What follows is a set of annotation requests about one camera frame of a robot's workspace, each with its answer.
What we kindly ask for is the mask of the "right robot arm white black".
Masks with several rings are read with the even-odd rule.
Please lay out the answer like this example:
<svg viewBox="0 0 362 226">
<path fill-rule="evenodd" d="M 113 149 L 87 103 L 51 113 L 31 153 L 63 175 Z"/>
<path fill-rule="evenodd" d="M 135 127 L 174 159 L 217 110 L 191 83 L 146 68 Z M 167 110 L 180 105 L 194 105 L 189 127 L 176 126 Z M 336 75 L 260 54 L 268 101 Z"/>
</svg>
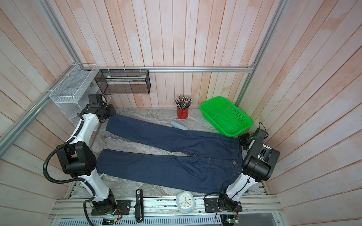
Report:
<svg viewBox="0 0 362 226">
<path fill-rule="evenodd" d="M 264 144 L 268 136 L 266 131 L 256 129 L 253 134 L 240 137 L 239 140 L 248 153 L 239 177 L 219 196 L 217 201 L 219 210 L 235 210 L 241 197 L 251 186 L 267 181 L 271 177 L 281 153 Z"/>
</svg>

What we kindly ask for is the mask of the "dark blue denim trousers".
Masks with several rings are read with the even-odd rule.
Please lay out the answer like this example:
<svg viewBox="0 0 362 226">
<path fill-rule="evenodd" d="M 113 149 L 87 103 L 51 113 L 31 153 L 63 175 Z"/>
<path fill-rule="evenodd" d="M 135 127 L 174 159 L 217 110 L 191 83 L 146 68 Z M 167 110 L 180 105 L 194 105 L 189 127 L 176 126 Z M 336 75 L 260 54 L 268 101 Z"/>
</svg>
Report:
<svg viewBox="0 0 362 226">
<path fill-rule="evenodd" d="M 106 130 L 168 155 L 105 149 L 97 171 L 132 181 L 197 193 L 218 193 L 242 172 L 242 148 L 235 137 L 185 131 L 123 115 L 110 118 Z"/>
</svg>

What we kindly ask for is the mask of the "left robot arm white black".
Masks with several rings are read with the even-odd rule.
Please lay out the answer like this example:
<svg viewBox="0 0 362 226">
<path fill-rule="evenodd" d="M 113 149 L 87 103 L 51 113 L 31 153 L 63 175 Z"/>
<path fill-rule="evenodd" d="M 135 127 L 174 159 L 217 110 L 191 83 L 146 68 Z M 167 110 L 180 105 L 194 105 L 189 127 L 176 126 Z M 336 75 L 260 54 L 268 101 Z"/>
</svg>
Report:
<svg viewBox="0 0 362 226">
<path fill-rule="evenodd" d="M 84 201 L 86 218 L 89 217 L 86 210 L 88 202 L 91 203 L 96 213 L 113 215 L 117 211 L 115 197 L 111 189 L 102 182 L 96 169 L 96 157 L 88 147 L 95 127 L 115 114 L 113 105 L 88 104 L 78 114 L 79 123 L 71 137 L 64 144 L 58 145 L 43 164 L 43 175 L 51 183 L 66 184 L 79 181 L 86 187 L 91 195 L 90 199 Z M 70 175 L 71 179 L 58 180 L 50 176 L 48 164 L 54 155 L 58 157 L 63 172 Z"/>
</svg>

